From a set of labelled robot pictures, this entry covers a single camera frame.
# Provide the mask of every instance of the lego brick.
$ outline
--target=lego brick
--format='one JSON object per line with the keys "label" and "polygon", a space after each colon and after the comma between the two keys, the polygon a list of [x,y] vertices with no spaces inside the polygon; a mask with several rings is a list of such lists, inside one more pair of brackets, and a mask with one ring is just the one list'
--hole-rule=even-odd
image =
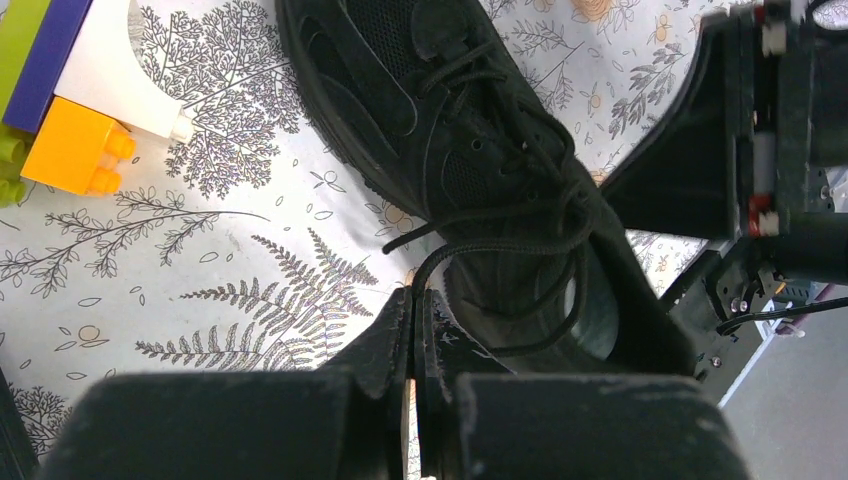
{"label": "lego brick", "polygon": [[6,111],[48,6],[50,0],[14,1],[0,22],[0,114]]}
{"label": "lego brick", "polygon": [[3,123],[38,133],[90,5],[91,0],[57,0],[50,4],[6,107]]}
{"label": "lego brick", "polygon": [[191,121],[138,64],[127,26],[133,0],[94,0],[54,93],[143,130],[187,142]]}
{"label": "lego brick", "polygon": [[26,193],[21,168],[32,145],[32,135],[0,123],[0,208],[20,202]]}
{"label": "lego brick", "polygon": [[113,170],[135,151],[121,124],[61,97],[53,99],[21,176],[78,195],[115,193]]}

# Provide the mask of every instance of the shoe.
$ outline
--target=shoe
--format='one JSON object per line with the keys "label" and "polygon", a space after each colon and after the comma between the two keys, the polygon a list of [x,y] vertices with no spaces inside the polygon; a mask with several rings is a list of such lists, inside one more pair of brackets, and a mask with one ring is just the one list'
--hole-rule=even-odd
{"label": "shoe", "polygon": [[691,375],[569,132],[541,106],[477,0],[280,0],[307,113],[366,185],[447,245],[457,322],[515,371]]}

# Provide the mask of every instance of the mesh upper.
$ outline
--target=mesh upper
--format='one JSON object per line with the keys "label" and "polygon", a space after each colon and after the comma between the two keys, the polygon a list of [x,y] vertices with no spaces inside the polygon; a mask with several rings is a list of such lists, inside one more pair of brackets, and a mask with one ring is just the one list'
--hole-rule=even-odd
{"label": "mesh upper", "polygon": [[460,153],[448,154],[442,171],[442,185],[451,202],[458,208],[482,207],[488,200],[486,182]]}
{"label": "mesh upper", "polygon": [[347,13],[359,33],[396,79],[423,63],[412,47],[412,9],[417,0],[348,0]]}

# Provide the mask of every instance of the cable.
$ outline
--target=cable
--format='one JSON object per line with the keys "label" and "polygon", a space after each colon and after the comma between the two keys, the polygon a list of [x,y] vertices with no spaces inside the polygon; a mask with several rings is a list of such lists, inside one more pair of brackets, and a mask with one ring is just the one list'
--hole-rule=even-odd
{"label": "cable", "polygon": [[716,328],[719,335],[727,335],[729,330],[747,322],[758,322],[761,320],[777,320],[779,318],[794,318],[800,315],[808,315],[811,313],[825,312],[836,308],[848,307],[848,297],[837,298],[834,300],[826,300],[824,302],[812,303],[803,307],[785,308],[774,312],[747,313],[731,318],[730,320],[720,324]]}

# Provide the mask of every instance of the white component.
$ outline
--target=white component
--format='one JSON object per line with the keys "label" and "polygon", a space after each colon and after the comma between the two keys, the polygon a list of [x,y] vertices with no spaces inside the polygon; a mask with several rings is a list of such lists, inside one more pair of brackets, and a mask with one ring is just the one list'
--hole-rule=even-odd
{"label": "white component", "polygon": [[786,35],[783,22],[763,25],[763,56],[786,53]]}
{"label": "white component", "polygon": [[760,236],[773,237],[780,233],[780,216],[776,212],[760,214]]}
{"label": "white component", "polygon": [[795,23],[801,23],[807,13],[807,5],[810,0],[790,0],[789,2],[789,18]]}
{"label": "white component", "polygon": [[779,325],[779,326],[781,326],[781,327],[786,327],[786,328],[788,328],[789,330],[792,330],[792,336],[793,336],[793,337],[795,337],[795,338],[804,338],[804,337],[806,337],[806,336],[807,336],[807,332],[805,332],[805,331],[801,330],[800,328],[796,327],[796,326],[795,326],[795,325],[793,325],[793,324],[792,324],[792,322],[790,322],[789,320],[784,321],[784,322],[783,322],[783,324],[782,324],[782,325]]}
{"label": "white component", "polygon": [[136,60],[127,28],[131,3],[135,1],[91,3],[54,93],[112,117],[131,131],[187,142],[194,133],[191,120]]}

